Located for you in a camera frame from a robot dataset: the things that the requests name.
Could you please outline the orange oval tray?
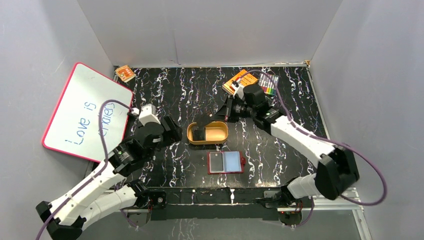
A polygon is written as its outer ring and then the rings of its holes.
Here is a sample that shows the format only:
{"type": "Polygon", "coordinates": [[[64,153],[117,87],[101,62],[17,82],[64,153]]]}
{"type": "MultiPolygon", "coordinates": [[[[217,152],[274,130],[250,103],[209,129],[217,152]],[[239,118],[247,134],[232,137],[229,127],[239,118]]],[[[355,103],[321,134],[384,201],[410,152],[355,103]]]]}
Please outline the orange oval tray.
{"type": "Polygon", "coordinates": [[[229,129],[226,123],[221,121],[212,121],[204,128],[204,137],[198,140],[195,138],[194,129],[196,122],[188,125],[186,134],[188,141],[193,145],[219,145],[227,141],[229,129]]]}

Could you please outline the stack of black credit cards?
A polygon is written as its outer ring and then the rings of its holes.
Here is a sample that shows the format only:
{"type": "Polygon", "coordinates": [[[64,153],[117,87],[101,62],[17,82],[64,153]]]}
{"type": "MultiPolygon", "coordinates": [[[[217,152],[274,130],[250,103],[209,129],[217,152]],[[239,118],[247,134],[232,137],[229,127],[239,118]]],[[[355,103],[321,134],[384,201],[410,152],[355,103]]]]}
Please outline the stack of black credit cards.
{"type": "Polygon", "coordinates": [[[204,129],[195,129],[192,131],[192,140],[193,141],[205,141],[206,140],[206,132],[204,129]]]}

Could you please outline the red card holder wallet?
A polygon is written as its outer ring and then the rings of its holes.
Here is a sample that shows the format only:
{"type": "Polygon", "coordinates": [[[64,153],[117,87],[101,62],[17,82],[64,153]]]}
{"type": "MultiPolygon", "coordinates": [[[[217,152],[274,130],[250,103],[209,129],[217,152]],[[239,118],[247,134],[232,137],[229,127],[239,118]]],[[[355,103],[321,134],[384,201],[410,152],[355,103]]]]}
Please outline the red card holder wallet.
{"type": "Polygon", "coordinates": [[[207,173],[209,175],[217,174],[242,174],[246,164],[246,158],[241,151],[213,151],[207,153],[207,173]],[[209,171],[209,156],[210,153],[221,152],[223,155],[223,171],[210,173],[209,171]]]}

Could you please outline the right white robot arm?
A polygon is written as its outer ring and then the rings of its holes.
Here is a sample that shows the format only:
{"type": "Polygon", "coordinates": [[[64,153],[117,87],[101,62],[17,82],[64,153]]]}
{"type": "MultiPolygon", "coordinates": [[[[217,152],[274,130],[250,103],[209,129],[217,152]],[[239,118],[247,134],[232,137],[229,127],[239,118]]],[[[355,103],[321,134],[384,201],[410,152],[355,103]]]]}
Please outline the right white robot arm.
{"type": "Polygon", "coordinates": [[[292,121],[288,113],[269,103],[260,86],[248,85],[242,95],[228,95],[218,112],[207,112],[202,121],[236,123],[241,118],[250,118],[256,127],[289,144],[316,167],[316,173],[291,179],[280,188],[280,193],[261,199],[261,203],[278,202],[295,207],[302,198],[316,195],[335,200],[359,180],[351,150],[328,139],[320,140],[292,121]]]}

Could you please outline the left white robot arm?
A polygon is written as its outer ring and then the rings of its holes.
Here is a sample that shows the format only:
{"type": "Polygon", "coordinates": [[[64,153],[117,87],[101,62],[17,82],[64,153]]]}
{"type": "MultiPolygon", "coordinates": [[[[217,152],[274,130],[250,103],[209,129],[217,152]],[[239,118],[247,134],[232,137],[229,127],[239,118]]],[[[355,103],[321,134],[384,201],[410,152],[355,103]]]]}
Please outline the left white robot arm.
{"type": "Polygon", "coordinates": [[[91,224],[111,213],[151,206],[156,198],[140,181],[133,180],[105,195],[111,187],[141,169],[155,153],[182,140],[183,130],[170,117],[141,123],[134,135],[108,151],[89,176],[58,199],[41,201],[36,211],[53,240],[76,240],[91,224]]]}

